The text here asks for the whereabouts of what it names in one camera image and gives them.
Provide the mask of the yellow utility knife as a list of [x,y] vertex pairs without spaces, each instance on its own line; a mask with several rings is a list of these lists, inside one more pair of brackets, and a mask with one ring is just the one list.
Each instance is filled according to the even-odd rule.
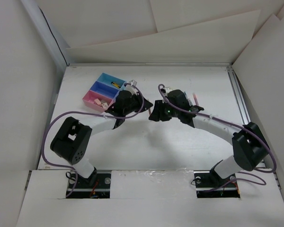
[[121,86],[120,85],[118,85],[117,83],[115,83],[115,82],[111,82],[111,84],[114,86],[114,87],[116,87],[116,88],[121,88]]

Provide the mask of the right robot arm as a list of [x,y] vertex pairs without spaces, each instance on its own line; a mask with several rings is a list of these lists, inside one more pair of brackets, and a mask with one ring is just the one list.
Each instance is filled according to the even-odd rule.
[[236,173],[246,174],[255,170],[257,165],[271,154],[257,124],[249,122],[246,125],[238,125],[207,114],[204,108],[193,105],[185,92],[179,89],[173,90],[160,84],[158,90],[162,100],[155,101],[149,120],[166,122],[177,118],[181,123],[209,132],[232,146],[233,154],[215,164],[209,171],[206,179],[210,184],[210,191],[229,184]]

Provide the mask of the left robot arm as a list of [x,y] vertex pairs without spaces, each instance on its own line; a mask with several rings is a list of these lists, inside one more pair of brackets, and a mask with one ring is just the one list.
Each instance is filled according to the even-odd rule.
[[124,123],[127,115],[145,112],[152,106],[138,92],[120,91],[115,102],[105,111],[108,117],[91,117],[85,124],[73,117],[66,118],[52,140],[50,149],[76,170],[83,186],[92,187],[97,180],[97,169],[84,157],[90,137],[116,129]]

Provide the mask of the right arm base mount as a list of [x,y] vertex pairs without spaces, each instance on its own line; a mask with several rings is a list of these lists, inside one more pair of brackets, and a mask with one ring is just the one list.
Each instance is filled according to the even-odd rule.
[[216,181],[210,178],[209,171],[196,171],[191,185],[195,187],[199,199],[240,198],[237,182],[229,182],[235,177],[236,175],[232,174],[226,179]]

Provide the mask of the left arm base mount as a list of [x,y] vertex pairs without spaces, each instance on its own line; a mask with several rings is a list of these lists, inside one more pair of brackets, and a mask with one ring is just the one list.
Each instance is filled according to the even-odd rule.
[[72,193],[67,196],[75,183],[75,173],[66,172],[68,185],[66,190],[67,199],[109,199],[111,186],[111,171],[99,171],[95,183],[90,186],[82,177],[78,177]]

